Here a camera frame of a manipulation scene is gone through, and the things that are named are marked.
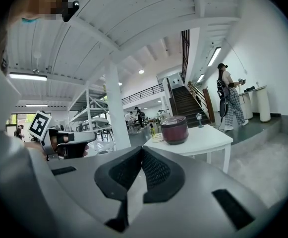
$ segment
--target floor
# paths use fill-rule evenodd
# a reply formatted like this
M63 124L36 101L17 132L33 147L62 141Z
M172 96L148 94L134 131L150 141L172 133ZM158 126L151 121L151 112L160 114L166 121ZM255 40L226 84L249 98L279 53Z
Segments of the floor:
M227 132L234 139L228 174L254 191L267 207L288 196L288 135L279 133L277 127L278 131L269 138L265 136L268 129L282 122L280 119L261 123L254 117L248 125L239 127L236 123L234 130ZM131 146L142 146L151 137L148 128L138 132L129 136ZM239 151L238 146L245 144L250 147ZM206 155L197 155L195 159L206 161ZM223 160L224 155L218 151L212 154L211 164L222 168Z

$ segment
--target plaid pants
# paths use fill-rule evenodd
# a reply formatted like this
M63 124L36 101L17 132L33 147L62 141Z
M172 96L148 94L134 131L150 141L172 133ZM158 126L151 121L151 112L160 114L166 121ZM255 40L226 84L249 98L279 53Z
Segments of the plaid pants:
M245 122L241 104L239 103L239 96L235 88L229 88L230 95L227 98L228 100L228 112L225 116L225 126L233 125L233 114L235 113L237 123L241 125Z

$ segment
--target staircase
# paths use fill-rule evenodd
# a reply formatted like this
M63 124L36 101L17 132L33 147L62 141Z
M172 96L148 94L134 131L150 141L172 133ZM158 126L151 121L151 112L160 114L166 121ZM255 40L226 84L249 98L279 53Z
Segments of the staircase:
M203 125L211 123L200 105L184 86L173 89L173 98L177 109L177 115L186 117L189 128L199 126L199 121L196 117L197 113L202 115L201 122Z

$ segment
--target fluorescent light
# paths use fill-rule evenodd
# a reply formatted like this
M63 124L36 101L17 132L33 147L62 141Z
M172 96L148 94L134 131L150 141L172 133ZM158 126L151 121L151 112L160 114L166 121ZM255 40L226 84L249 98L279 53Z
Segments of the fluorescent light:
M15 79L29 79L29 80L40 80L40 81L47 81L47 76L42 75L32 75L32 74L25 74L25 73L13 73L9 74L11 78Z
M202 74L202 75L199 77L197 83L199 83L199 82L203 79L203 77L204 77L204 74Z
M26 107L47 107L46 104L27 104Z
M218 47L215 49L214 53L213 53L213 56L211 57L211 60L210 62L208 63L208 66L211 66L213 63L214 63L214 60L217 58L217 56L219 55L221 51L221 47Z

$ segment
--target white sneaker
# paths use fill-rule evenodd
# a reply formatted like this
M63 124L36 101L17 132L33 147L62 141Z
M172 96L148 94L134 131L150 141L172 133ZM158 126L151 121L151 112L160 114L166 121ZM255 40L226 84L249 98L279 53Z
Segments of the white sneaker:
M228 131L228 130L233 130L234 128L232 126L225 126L224 127L224 130L225 131Z
M245 126L245 125L247 125L247 124L248 124L248 120L245 119L245 122L242 124L242 126Z

